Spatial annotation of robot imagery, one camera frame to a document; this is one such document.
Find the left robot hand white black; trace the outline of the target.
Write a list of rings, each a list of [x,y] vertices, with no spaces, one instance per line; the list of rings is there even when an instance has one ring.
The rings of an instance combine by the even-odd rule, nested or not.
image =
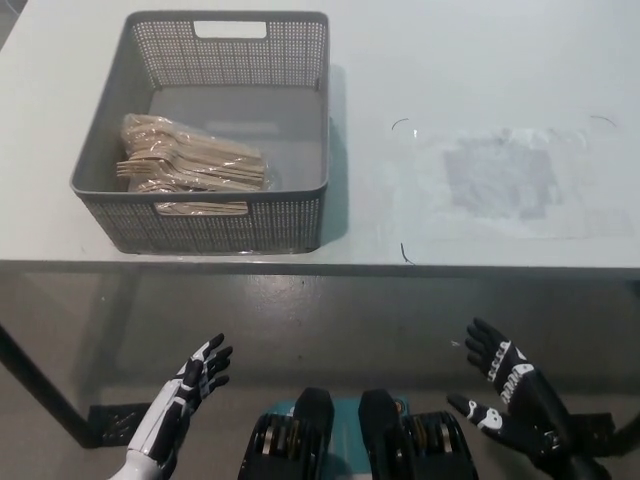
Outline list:
[[[216,389],[226,385],[233,347],[220,333],[206,341],[161,388],[133,434],[118,480],[169,479],[192,416]]]

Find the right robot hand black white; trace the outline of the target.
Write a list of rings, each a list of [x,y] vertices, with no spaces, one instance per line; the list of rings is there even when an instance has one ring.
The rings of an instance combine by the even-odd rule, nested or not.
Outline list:
[[[540,368],[480,318],[467,327],[467,360],[490,383],[504,412],[457,393],[448,404],[488,438],[540,464],[578,450],[571,416]]]

